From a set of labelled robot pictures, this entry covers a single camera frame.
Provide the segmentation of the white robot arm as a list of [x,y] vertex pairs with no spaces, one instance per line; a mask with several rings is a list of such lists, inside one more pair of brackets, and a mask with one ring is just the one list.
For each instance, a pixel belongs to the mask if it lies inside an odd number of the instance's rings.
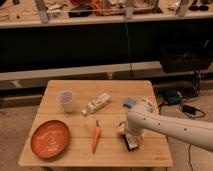
[[139,136],[143,130],[170,136],[201,149],[213,152],[213,123],[162,116],[155,113],[150,100],[139,99],[127,112],[118,133]]

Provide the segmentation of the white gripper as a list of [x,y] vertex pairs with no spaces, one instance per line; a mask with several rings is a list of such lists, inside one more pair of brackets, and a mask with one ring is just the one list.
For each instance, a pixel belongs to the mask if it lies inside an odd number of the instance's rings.
[[117,127],[117,133],[121,135],[127,144],[138,144],[141,140],[140,137],[131,135],[130,133],[125,132],[125,122],[121,122]]

